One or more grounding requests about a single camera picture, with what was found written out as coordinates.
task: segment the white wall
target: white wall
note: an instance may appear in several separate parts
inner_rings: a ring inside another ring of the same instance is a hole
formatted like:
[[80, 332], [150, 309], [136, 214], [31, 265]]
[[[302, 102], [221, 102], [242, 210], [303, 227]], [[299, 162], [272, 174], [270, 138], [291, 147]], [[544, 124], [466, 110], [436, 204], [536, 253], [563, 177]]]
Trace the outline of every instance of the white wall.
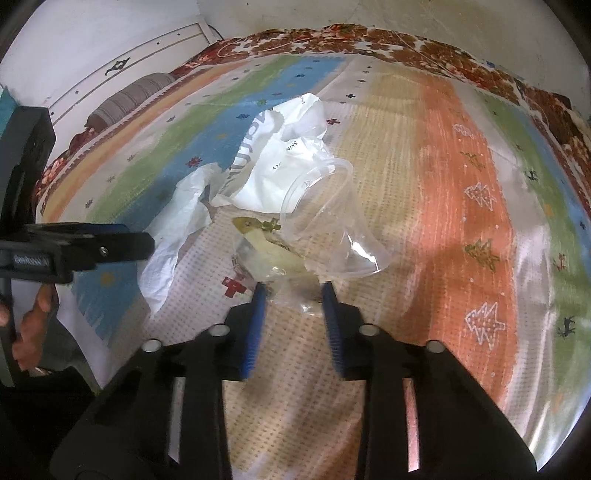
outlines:
[[101, 65], [198, 14], [196, 0], [46, 0], [0, 63], [0, 83], [22, 105], [50, 106]]

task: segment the orange stripe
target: orange stripe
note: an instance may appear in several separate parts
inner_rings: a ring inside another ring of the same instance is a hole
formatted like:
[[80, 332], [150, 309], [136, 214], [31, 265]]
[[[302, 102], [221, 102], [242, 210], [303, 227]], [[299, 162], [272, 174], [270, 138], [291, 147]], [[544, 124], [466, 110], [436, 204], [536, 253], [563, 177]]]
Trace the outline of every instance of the orange stripe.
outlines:
[[97, 170], [107, 163], [113, 156], [123, 148], [129, 139], [133, 138], [143, 128], [147, 127], [164, 112], [172, 108], [188, 95], [214, 82], [227, 72], [242, 67], [246, 62], [232, 63], [214, 67], [208, 72], [196, 76], [191, 81], [182, 85], [169, 95], [164, 96], [153, 105], [149, 106], [138, 118], [130, 121], [110, 139], [101, 143], [92, 150], [80, 164], [76, 166], [76, 174], [68, 175], [59, 185], [47, 201], [43, 213], [44, 222], [59, 221], [62, 213], [70, 203], [73, 196], [82, 188], [86, 181], [92, 177]]
[[[485, 137], [449, 81], [418, 77], [425, 106], [424, 132], [417, 136], [424, 192], [416, 243], [419, 268], [414, 301], [397, 336], [420, 345], [442, 340], [499, 403], [517, 352], [514, 233]], [[462, 152], [476, 154], [474, 164]], [[465, 189], [478, 182], [495, 198], [493, 211], [466, 195]], [[465, 245], [478, 239], [492, 240], [492, 252], [501, 258], [495, 272], [465, 253]], [[484, 302], [489, 307], [498, 303], [496, 318], [506, 324], [505, 331], [497, 332], [492, 350], [486, 339], [478, 344], [465, 322], [466, 315]]]

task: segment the gray pillow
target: gray pillow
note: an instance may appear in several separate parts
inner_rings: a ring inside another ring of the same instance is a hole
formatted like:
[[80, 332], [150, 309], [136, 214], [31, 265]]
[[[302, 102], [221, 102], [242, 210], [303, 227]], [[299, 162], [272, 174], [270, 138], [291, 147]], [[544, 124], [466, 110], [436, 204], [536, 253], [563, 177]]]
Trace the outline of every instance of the gray pillow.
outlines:
[[174, 81], [175, 78], [167, 73], [152, 73], [136, 80], [101, 103], [88, 117], [86, 126], [102, 132]]

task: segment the green stripe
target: green stripe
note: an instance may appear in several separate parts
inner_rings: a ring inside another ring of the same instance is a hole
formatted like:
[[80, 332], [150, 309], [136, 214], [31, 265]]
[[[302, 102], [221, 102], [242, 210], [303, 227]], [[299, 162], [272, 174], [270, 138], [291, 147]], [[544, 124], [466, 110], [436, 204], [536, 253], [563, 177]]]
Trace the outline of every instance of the green stripe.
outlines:
[[[516, 157], [521, 160], [522, 173], [528, 187], [533, 189], [542, 206], [550, 205], [553, 215], [544, 214], [550, 227], [550, 254], [558, 263], [558, 255], [566, 255], [567, 268], [559, 271], [552, 266], [552, 282], [554, 286], [554, 304], [548, 309], [557, 312], [558, 325], [552, 325], [554, 333], [554, 371], [556, 376], [556, 393], [582, 395], [588, 389], [589, 369], [591, 368], [591, 331], [583, 322], [591, 316], [591, 285], [584, 265], [581, 261], [581, 244], [577, 238], [577, 226], [571, 221], [567, 206], [558, 187], [557, 179], [545, 166], [534, 140], [514, 114], [515, 107], [480, 93], [488, 110], [490, 119], [497, 124], [505, 141], [511, 146]], [[538, 181], [526, 177], [530, 170], [537, 173]], [[574, 316], [576, 332], [566, 338], [557, 334], [565, 317]], [[540, 319], [540, 330], [544, 326]], [[571, 419], [572, 412], [559, 411], [556, 416], [555, 428], [561, 429], [560, 422]]]
[[158, 144], [136, 159], [119, 177], [112, 190], [107, 191], [87, 217], [89, 222], [112, 222], [125, 211], [162, 169], [201, 133], [224, 110], [238, 103], [246, 95], [267, 88], [281, 72], [296, 63], [297, 56], [279, 56], [260, 70], [252, 72], [230, 89], [213, 95], [207, 102], [191, 107], [187, 115], [167, 128]]

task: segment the blue stripe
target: blue stripe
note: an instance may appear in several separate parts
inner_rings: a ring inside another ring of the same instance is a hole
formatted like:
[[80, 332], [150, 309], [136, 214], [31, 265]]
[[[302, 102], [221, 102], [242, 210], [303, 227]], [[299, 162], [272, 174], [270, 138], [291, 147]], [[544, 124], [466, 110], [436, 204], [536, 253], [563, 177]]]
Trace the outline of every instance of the blue stripe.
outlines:
[[[313, 90], [344, 60], [344, 57], [302, 57], [300, 61], [283, 70], [266, 89], [247, 95], [235, 105], [228, 105], [215, 121], [196, 135], [163, 168], [153, 184], [115, 222], [126, 224], [132, 231], [144, 230], [169, 202], [176, 184], [196, 169], [188, 167], [187, 162], [200, 157], [200, 165], [218, 163], [225, 170], [232, 164], [240, 143], [257, 114]], [[223, 92], [217, 96], [217, 100], [223, 103]], [[217, 139], [222, 134], [227, 134], [227, 137]], [[105, 284], [104, 275], [107, 275], [108, 285]], [[77, 298], [79, 310], [95, 328], [96, 334], [110, 344], [123, 315], [141, 295], [137, 283], [137, 265], [134, 262], [100, 265], [92, 272], [78, 273], [74, 278], [72, 292]]]

